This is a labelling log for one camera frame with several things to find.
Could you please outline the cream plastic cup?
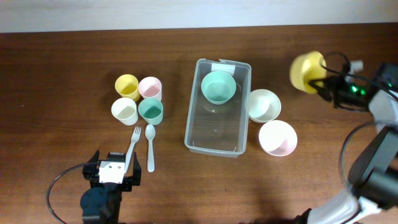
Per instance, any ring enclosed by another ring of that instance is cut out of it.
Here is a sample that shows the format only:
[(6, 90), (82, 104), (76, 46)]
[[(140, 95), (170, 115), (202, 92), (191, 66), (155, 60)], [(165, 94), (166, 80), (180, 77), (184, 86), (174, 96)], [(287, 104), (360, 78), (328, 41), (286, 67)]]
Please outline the cream plastic cup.
[(117, 120), (126, 126), (132, 126), (138, 120), (136, 103), (130, 98), (117, 99), (112, 104), (111, 113)]

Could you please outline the green plastic cup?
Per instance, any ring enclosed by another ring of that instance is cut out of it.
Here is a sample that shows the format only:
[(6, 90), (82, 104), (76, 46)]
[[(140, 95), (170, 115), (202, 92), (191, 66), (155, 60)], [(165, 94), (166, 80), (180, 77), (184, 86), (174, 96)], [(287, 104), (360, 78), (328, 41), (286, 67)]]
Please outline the green plastic cup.
[(164, 107), (161, 101), (146, 98), (139, 103), (138, 112), (148, 124), (155, 126), (163, 120)]

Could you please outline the white plastic bowl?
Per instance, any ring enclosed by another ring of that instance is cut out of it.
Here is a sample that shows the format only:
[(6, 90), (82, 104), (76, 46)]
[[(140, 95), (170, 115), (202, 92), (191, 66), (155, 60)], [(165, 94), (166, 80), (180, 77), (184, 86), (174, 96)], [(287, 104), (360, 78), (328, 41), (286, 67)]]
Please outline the white plastic bowl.
[(249, 118), (256, 123), (266, 123), (276, 119), (281, 109), (279, 97), (270, 90), (258, 89), (249, 95)]

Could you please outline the pink plastic bowl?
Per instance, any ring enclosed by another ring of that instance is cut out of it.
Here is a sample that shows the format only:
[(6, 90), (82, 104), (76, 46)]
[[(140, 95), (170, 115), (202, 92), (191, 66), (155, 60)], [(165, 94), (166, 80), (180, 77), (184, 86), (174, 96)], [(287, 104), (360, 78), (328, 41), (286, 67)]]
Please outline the pink plastic bowl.
[(280, 120), (265, 123), (259, 130), (258, 139), (264, 152), (277, 157), (293, 153), (298, 143), (295, 129)]

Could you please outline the yellow plastic bowl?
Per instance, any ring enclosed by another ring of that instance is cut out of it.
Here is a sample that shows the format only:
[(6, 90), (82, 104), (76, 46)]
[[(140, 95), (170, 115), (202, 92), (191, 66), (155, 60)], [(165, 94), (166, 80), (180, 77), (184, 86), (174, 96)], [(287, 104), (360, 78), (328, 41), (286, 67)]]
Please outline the yellow plastic bowl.
[(316, 94), (317, 91), (308, 83), (310, 80), (326, 77), (326, 66), (323, 55), (318, 51), (312, 51), (299, 55), (290, 66), (290, 82), (298, 90), (309, 94)]

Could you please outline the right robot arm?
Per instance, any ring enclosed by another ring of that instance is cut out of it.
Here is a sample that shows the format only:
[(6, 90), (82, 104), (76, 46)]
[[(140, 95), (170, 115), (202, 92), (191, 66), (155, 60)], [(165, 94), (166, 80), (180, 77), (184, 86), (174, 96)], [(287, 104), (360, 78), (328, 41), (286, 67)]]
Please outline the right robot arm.
[[(297, 57), (290, 66), (290, 82), (298, 90), (316, 93), (335, 108), (369, 111), (374, 95), (348, 81), (350, 63), (340, 71), (327, 67), (324, 56)], [(184, 144), (189, 151), (236, 158), (248, 144), (248, 124), (261, 123), (259, 144), (272, 156), (287, 156), (297, 146), (297, 135), (271, 116), (280, 108), (251, 90), (251, 66), (231, 60), (199, 59), (195, 67)], [(355, 223), (362, 217), (397, 205), (397, 172), (389, 167), (397, 155), (397, 123), (379, 122), (381, 130), (342, 174), (344, 191), (322, 207), (310, 208), (295, 223)]]

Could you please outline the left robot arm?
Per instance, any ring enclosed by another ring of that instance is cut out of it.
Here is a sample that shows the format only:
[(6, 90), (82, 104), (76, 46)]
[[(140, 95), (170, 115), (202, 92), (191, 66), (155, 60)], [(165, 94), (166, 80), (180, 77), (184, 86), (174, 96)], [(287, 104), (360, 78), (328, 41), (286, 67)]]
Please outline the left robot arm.
[(119, 222), (119, 211), (122, 202), (122, 193), (130, 192), (134, 185), (141, 183), (141, 168), (136, 167), (133, 175), (124, 177), (119, 183), (101, 183), (99, 160), (100, 152), (96, 151), (83, 166), (82, 174), (85, 180), (90, 182), (88, 189), (80, 199), (80, 207), (83, 210), (82, 220), (84, 224), (115, 224)]

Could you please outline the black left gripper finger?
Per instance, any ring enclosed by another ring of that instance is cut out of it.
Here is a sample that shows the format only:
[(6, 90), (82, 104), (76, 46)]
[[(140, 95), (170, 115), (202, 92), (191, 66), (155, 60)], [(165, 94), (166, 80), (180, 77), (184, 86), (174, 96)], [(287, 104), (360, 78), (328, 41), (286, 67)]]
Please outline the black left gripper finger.
[(142, 174), (142, 169), (139, 164), (139, 161), (137, 160), (137, 154), (134, 153), (133, 172), (132, 172), (132, 185), (133, 186), (140, 186), (141, 174)]
[(99, 159), (100, 151), (97, 150), (94, 155), (89, 159), (88, 163), (90, 164), (97, 164)]

